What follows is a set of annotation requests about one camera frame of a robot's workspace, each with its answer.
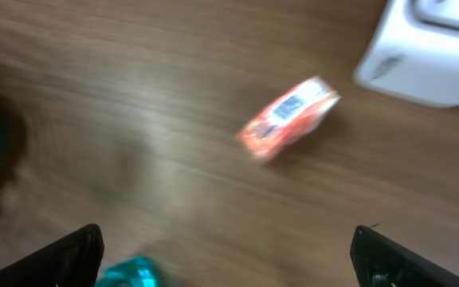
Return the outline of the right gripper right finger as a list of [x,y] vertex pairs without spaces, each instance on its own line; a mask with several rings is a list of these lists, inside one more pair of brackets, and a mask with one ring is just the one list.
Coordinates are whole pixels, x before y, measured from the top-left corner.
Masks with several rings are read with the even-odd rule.
[[459,276],[368,226],[357,226],[350,248],[360,287],[459,287]]

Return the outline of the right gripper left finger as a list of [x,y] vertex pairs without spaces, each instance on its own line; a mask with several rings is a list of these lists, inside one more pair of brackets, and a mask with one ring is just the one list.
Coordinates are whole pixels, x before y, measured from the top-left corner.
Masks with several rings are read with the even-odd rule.
[[93,287],[104,256],[97,224],[88,224],[0,269],[0,287]]

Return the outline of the blue mouthwash bottle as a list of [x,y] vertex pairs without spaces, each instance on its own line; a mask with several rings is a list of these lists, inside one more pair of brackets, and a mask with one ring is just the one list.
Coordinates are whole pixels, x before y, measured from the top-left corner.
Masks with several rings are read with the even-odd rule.
[[159,266],[150,258],[134,257],[107,268],[95,287],[163,287]]

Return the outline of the red snack packet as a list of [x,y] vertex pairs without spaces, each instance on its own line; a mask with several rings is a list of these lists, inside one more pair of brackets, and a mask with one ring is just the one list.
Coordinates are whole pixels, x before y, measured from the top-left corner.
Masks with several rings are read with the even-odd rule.
[[254,159],[268,162],[315,130],[339,100],[340,94],[326,81],[311,77],[263,108],[237,139]]

